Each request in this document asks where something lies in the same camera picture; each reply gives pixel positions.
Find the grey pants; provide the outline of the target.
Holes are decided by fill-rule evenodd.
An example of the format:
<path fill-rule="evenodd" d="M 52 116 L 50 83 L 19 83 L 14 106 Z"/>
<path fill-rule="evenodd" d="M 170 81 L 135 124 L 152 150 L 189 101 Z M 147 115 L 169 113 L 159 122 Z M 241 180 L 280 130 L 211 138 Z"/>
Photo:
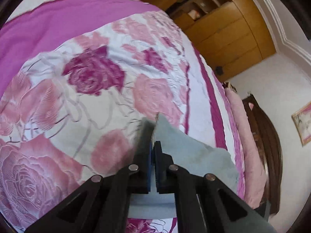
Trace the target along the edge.
<path fill-rule="evenodd" d="M 201 177 L 212 173 L 237 192 L 239 173 L 225 149 L 214 148 L 191 138 L 173 127 L 164 115 L 160 115 L 155 122 L 144 117 L 135 136 L 136 150 L 142 152 L 145 146 L 152 146 L 156 141 L 160 141 L 163 153 L 171 155 L 173 162 L 189 173 Z M 131 196 L 129 218 L 168 219 L 176 216 L 174 195 L 159 194 L 155 179 L 155 169 L 151 166 L 147 178 L 149 193 Z"/>

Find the pink rolled quilt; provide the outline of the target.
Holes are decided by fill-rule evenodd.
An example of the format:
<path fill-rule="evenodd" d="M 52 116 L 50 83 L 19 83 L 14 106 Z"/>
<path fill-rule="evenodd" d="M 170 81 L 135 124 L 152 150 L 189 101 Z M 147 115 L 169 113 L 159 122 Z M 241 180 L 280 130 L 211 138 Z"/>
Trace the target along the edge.
<path fill-rule="evenodd" d="M 241 98 L 233 90 L 225 89 L 233 118 L 240 137 L 245 164 L 245 197 L 244 201 L 253 209 L 259 207 L 267 182 L 263 163 L 253 138 L 247 113 Z"/>

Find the dark wooden headboard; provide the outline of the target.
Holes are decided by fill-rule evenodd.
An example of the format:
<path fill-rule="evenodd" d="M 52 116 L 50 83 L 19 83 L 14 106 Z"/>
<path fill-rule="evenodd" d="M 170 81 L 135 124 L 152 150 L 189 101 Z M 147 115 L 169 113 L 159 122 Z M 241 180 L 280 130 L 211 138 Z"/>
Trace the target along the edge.
<path fill-rule="evenodd" d="M 267 179 L 261 202 L 269 201 L 270 214 L 275 215 L 280 209 L 283 176 L 283 154 L 279 135 L 253 94 L 244 98 L 242 102 Z"/>

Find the floral purple bedspread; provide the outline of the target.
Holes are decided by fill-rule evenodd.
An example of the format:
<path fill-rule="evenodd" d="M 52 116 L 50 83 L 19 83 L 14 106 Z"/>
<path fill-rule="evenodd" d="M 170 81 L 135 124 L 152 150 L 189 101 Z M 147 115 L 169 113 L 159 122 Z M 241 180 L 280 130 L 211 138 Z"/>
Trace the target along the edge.
<path fill-rule="evenodd" d="M 54 0 L 1 29 L 1 214 L 24 232 L 131 163 L 145 117 L 244 156 L 225 90 L 182 30 L 135 0 Z"/>

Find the small black bag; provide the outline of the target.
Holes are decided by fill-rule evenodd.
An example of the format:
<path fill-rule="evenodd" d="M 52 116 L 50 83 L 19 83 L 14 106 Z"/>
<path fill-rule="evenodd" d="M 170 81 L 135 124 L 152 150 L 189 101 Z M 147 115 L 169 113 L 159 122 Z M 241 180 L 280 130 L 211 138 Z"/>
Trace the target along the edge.
<path fill-rule="evenodd" d="M 223 71 L 222 66 L 217 66 L 217 67 L 215 68 L 215 72 L 216 72 L 216 74 L 217 74 L 218 76 L 222 76 L 222 75 L 224 74 L 224 71 Z"/>

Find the wooden wardrobe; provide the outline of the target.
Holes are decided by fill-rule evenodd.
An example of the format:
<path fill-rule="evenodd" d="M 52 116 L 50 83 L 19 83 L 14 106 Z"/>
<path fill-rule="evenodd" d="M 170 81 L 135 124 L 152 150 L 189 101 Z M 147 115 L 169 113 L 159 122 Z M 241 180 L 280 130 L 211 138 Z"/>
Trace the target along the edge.
<path fill-rule="evenodd" d="M 276 53 L 253 0 L 143 0 L 165 11 L 224 82 Z"/>

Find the framed wall picture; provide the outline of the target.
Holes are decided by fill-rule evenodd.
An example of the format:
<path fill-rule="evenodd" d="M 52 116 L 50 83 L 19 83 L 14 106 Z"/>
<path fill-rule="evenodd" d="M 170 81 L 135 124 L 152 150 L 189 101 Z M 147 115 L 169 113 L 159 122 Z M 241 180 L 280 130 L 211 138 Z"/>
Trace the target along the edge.
<path fill-rule="evenodd" d="M 311 138 L 311 103 L 292 114 L 292 120 L 298 131 L 302 146 L 310 142 Z"/>

